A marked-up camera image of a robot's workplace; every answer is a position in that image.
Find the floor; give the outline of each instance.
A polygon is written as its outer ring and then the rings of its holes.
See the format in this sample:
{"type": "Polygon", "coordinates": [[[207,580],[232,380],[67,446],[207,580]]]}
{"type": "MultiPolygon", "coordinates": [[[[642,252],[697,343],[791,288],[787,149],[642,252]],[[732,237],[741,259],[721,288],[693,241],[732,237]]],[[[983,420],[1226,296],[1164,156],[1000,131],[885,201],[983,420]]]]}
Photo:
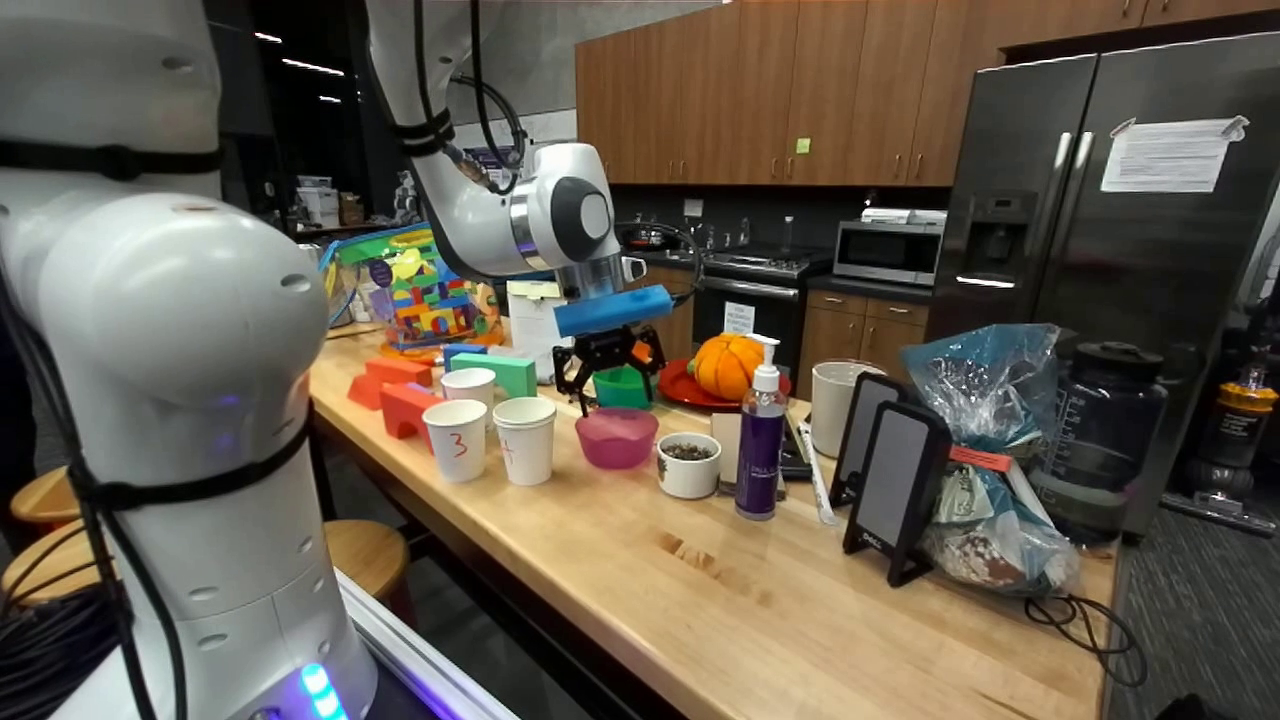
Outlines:
{"type": "MultiPolygon", "coordinates": [[[[59,464],[53,431],[42,466],[59,464]]],[[[402,510],[363,479],[349,450],[325,450],[342,516],[402,523],[402,510]]],[[[1280,479],[1255,506],[1280,516],[1280,479]]],[[[410,574],[418,626],[521,716],[588,716],[566,685],[528,656],[431,554],[410,574]]],[[[1160,510],[1142,547],[1125,552],[1118,611],[1136,626],[1150,680],[1111,686],[1121,720],[1160,716],[1179,694],[1199,694],[1208,716],[1280,716],[1280,536],[1255,541],[1219,523],[1160,510]]]]}

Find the stainless steel refrigerator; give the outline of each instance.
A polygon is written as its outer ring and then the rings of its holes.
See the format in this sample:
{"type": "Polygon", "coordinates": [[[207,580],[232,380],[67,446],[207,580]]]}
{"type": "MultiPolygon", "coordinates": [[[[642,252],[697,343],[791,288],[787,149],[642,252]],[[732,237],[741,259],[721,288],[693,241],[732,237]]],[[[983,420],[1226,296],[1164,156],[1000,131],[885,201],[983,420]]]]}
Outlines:
{"type": "Polygon", "coordinates": [[[973,81],[927,335],[1051,320],[1164,357],[1142,536],[1212,357],[1273,284],[1280,31],[983,66],[973,81]]]}

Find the paper cup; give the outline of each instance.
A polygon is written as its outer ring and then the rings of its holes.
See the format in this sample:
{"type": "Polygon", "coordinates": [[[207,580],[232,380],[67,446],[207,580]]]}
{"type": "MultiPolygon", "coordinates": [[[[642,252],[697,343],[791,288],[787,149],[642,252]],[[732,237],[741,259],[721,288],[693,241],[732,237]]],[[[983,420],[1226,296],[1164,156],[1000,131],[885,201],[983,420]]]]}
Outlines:
{"type": "Polygon", "coordinates": [[[446,401],[423,410],[446,479],[466,485],[484,477],[484,417],[481,401],[446,401]]]}
{"type": "Polygon", "coordinates": [[[498,383],[491,369],[456,369],[456,373],[442,375],[442,389],[446,389],[450,401],[491,402],[491,383],[498,383]]]}
{"type": "Polygon", "coordinates": [[[858,359],[814,363],[814,446],[819,454],[840,454],[847,402],[862,373],[881,375],[881,369],[858,359]]]}
{"type": "Polygon", "coordinates": [[[506,446],[512,485],[543,485],[553,477],[556,402],[543,397],[517,397],[491,402],[491,427],[506,446]]]}
{"type": "Polygon", "coordinates": [[[717,490],[721,443],[701,431],[672,431],[657,438],[657,473],[669,496],[697,499],[717,490]]]}

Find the wooden countertop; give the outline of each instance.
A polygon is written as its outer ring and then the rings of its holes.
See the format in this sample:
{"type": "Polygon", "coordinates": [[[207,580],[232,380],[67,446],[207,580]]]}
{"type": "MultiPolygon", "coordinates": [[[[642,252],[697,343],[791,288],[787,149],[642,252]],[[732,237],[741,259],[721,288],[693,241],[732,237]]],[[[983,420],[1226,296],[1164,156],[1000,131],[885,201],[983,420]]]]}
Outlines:
{"type": "MultiPolygon", "coordinates": [[[[596,473],[560,401],[556,477],[446,485],[423,438],[394,438],[349,401],[378,338],[329,338],[317,410],[418,499],[556,603],[688,716],[1101,716],[1101,662],[1030,625],[1021,603],[940,573],[887,586],[881,554],[844,554],[805,488],[774,518],[732,499],[669,499],[649,466],[596,473]]],[[[669,409],[664,427],[706,427],[669,409]]],[[[1079,594],[1111,603],[1111,554],[1087,554],[1079,594]]]]}

